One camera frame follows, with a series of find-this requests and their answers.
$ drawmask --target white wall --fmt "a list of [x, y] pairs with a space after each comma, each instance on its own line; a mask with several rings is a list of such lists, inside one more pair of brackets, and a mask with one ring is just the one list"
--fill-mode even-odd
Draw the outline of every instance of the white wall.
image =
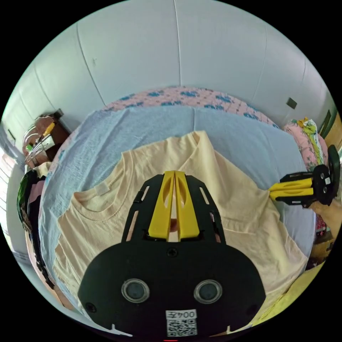
[[83, 18], [48, 44], [18, 82], [3, 121], [20, 148], [24, 131], [44, 112], [61, 108], [74, 130], [122, 96], [170, 85], [227, 92], [278, 125], [308, 116], [320, 126], [328, 109], [336, 112], [310, 61], [259, 18], [212, 0], [129, 0]]
[[6, 199], [6, 219], [7, 219], [7, 231], [11, 238], [12, 249], [22, 256], [26, 256], [25, 260], [30, 263], [24, 228], [20, 222], [17, 211], [17, 194], [19, 185], [24, 176], [24, 172], [18, 165], [14, 165], [11, 176], [8, 180], [7, 187], [7, 199]]

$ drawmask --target yellow t-shirt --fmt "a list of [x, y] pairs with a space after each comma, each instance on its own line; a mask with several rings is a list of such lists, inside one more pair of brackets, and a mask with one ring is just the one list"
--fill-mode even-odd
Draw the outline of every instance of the yellow t-shirt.
[[280, 222], [269, 191], [259, 189], [216, 152], [204, 131], [126, 151], [106, 180], [75, 193], [58, 219], [55, 274], [77, 298], [89, 263], [121, 242], [128, 211], [143, 183], [169, 170], [183, 171], [206, 184], [220, 212], [226, 243], [256, 266], [266, 292], [259, 318], [299, 276], [307, 257]]
[[253, 325], [263, 323], [280, 314], [287, 307], [289, 307], [314, 280], [315, 276], [318, 274], [323, 264], [324, 263], [308, 271], [305, 271], [302, 275], [300, 275], [290, 286], [286, 293], [282, 294], [259, 319], [253, 321]]

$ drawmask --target patterned fabric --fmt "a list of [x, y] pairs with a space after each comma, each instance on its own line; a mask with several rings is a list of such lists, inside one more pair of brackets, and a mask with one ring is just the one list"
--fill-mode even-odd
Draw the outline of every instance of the patterned fabric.
[[204, 88], [168, 87], [158, 90], [148, 90], [125, 96], [118, 101], [110, 103], [104, 109], [118, 111], [129, 107], [175, 105], [222, 110], [224, 112], [243, 115], [279, 128], [266, 115], [251, 105], [228, 94]]
[[[299, 151], [304, 160], [306, 169], [308, 171], [312, 171], [315, 166], [318, 165], [318, 160], [315, 154], [315, 149], [312, 145], [307, 134], [303, 131], [303, 129], [298, 125], [297, 120], [292, 120], [290, 123], [283, 127], [283, 131], [291, 134], [299, 148]], [[318, 135], [318, 141], [321, 145], [323, 152], [324, 164], [328, 165], [328, 147], [325, 143], [324, 139]]]

